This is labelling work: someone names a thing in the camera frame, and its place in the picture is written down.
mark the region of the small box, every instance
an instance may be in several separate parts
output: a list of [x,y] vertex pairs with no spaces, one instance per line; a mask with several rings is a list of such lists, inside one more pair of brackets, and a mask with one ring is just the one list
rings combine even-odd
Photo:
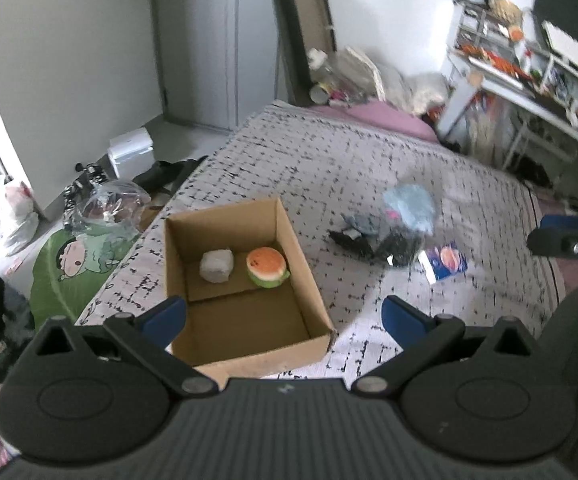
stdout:
[[[264,246],[280,251],[291,271],[277,288],[259,288],[248,276],[246,255]],[[234,255],[225,283],[198,273],[202,255],[217,249]],[[280,199],[169,216],[165,263],[167,295],[187,302],[172,353],[221,386],[230,377],[264,377],[326,354],[333,323]]]
[[115,176],[123,180],[147,171],[156,161],[153,155],[153,140],[146,128],[138,128],[109,141],[109,162]]
[[418,261],[431,285],[467,270],[467,259],[458,250],[455,242],[425,249],[418,254]]

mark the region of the white plastic bag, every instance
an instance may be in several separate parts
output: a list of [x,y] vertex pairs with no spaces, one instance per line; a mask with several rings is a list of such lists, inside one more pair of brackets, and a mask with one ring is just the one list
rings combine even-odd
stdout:
[[378,63],[376,65],[380,69],[387,102],[398,110],[411,113],[411,88],[402,74],[393,66]]
[[0,184],[0,251],[11,256],[22,250],[34,238],[38,224],[34,201],[24,182]]
[[439,72],[427,72],[408,77],[405,83],[411,88],[410,112],[413,115],[423,115],[432,106],[443,105],[449,99],[447,82]]

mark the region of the patterned bed sheet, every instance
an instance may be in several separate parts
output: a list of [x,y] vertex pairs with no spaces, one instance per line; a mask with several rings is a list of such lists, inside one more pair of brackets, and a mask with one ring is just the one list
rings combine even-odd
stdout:
[[[407,182],[432,192],[438,219],[427,243],[455,240],[467,255],[464,275],[430,286],[421,269],[362,262],[328,240],[341,214],[379,214],[384,190]],[[518,181],[436,144],[270,105],[195,171],[77,323],[139,315],[165,299],[166,216],[268,196],[281,197],[338,330],[322,361],[280,377],[342,377],[350,384],[392,358],[398,348],[380,320],[389,294],[467,324],[517,316],[535,335],[563,297],[557,266],[525,247],[542,215]]]

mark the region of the screw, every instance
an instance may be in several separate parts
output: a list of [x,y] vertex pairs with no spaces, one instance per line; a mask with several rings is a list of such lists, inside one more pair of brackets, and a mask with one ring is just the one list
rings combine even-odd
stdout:
[[382,377],[369,375],[358,379],[355,387],[364,394],[379,394],[389,387],[389,383]]
[[188,394],[208,394],[213,390],[213,381],[207,377],[189,377],[182,381],[182,390]]

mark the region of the cartoon character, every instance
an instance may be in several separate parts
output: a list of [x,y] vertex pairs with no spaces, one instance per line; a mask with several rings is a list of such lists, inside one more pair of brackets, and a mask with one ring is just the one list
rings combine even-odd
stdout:
[[114,240],[109,234],[70,238],[58,250],[55,265],[64,272],[60,280],[73,278],[85,270],[105,274],[120,263],[114,256]]

